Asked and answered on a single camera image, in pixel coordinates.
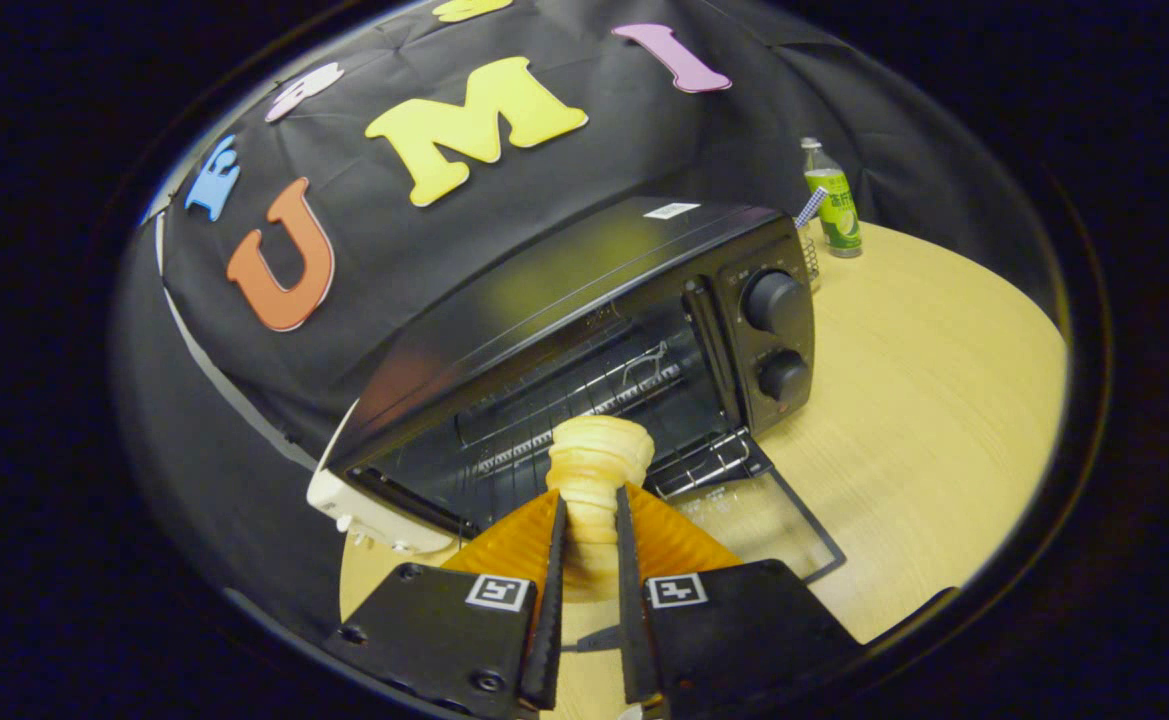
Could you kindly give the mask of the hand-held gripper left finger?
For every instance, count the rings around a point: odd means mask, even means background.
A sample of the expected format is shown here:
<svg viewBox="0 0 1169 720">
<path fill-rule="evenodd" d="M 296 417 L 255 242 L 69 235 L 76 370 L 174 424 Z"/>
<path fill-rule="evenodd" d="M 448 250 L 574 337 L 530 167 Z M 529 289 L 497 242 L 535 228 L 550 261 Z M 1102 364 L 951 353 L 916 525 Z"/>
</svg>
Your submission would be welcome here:
<svg viewBox="0 0 1169 720">
<path fill-rule="evenodd" d="M 535 719 L 556 705 L 566 525 L 552 489 L 444 565 L 401 562 L 324 651 L 436 716 Z"/>
</svg>

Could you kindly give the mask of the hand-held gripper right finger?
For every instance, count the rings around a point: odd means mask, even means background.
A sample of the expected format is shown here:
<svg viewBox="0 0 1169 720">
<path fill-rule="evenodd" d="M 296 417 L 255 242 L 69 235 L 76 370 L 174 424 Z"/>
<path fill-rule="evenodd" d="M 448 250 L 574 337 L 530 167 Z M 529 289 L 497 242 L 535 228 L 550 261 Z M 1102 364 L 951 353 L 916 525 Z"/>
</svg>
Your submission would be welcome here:
<svg viewBox="0 0 1169 720">
<path fill-rule="evenodd" d="M 745 562 L 666 501 L 617 492 L 628 702 L 773 706 L 818 688 L 860 646 L 786 562 Z"/>
</svg>

